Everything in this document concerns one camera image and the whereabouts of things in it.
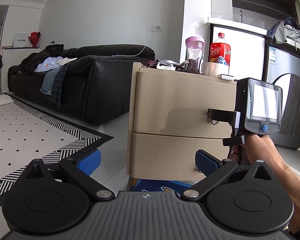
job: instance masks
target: power outlet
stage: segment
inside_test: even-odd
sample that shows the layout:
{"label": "power outlet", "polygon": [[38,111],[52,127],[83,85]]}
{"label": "power outlet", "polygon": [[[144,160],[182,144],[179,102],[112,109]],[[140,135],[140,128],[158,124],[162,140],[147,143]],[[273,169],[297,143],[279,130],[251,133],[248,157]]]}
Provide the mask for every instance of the power outlet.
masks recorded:
{"label": "power outlet", "polygon": [[150,27],[150,32],[162,32],[162,26],[161,25],[154,25]]}

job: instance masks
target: beige nightstand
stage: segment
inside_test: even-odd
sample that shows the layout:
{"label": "beige nightstand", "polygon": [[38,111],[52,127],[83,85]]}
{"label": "beige nightstand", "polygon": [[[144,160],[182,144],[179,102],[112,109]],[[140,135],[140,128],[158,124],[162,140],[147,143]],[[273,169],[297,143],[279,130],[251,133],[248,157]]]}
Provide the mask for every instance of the beige nightstand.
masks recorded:
{"label": "beige nightstand", "polygon": [[195,166],[196,151],[226,158],[229,148],[222,138],[231,134],[227,123],[211,123],[208,108],[233,111],[235,92],[236,82],[134,63],[127,174],[138,179],[203,179]]}

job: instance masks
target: white cabinet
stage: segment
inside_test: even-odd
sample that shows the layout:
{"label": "white cabinet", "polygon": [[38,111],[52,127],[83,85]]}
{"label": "white cabinet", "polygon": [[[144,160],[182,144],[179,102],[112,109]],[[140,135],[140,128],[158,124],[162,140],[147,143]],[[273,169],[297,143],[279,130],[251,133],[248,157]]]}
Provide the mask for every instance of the white cabinet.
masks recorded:
{"label": "white cabinet", "polygon": [[211,16],[232,21],[232,0],[211,0]]}

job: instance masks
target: drawer handle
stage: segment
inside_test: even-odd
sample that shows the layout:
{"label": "drawer handle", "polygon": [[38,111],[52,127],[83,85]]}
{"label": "drawer handle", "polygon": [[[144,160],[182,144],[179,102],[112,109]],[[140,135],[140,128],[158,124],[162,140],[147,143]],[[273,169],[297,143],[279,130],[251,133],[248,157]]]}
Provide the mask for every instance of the drawer handle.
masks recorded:
{"label": "drawer handle", "polygon": [[217,125],[217,124],[219,123],[219,121],[211,120],[211,123],[212,123],[213,125]]}

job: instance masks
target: device screen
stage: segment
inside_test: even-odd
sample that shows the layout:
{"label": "device screen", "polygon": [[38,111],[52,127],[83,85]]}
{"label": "device screen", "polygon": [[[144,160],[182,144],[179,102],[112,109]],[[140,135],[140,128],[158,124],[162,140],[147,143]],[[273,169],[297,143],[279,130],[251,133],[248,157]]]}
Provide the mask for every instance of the device screen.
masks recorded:
{"label": "device screen", "polygon": [[279,91],[270,87],[250,84],[248,88],[247,118],[278,121]]}
{"label": "device screen", "polygon": [[254,84],[252,115],[277,119],[279,91]]}

